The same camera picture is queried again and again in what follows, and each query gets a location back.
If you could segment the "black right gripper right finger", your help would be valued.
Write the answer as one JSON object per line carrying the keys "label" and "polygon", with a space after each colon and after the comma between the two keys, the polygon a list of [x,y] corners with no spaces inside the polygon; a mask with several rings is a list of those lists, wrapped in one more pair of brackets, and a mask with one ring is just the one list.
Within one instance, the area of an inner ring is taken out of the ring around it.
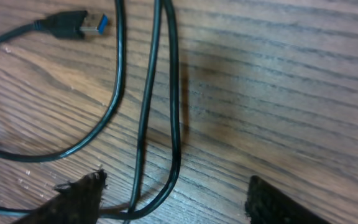
{"label": "black right gripper right finger", "polygon": [[244,210],[251,224],[329,224],[257,175],[250,177]]}

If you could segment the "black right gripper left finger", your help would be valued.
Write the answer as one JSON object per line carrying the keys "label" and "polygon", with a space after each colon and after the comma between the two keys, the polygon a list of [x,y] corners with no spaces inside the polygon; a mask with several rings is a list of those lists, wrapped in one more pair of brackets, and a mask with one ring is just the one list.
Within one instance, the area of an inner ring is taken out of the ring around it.
{"label": "black right gripper left finger", "polygon": [[76,182],[56,185],[58,195],[13,224],[96,224],[107,176],[99,169]]}

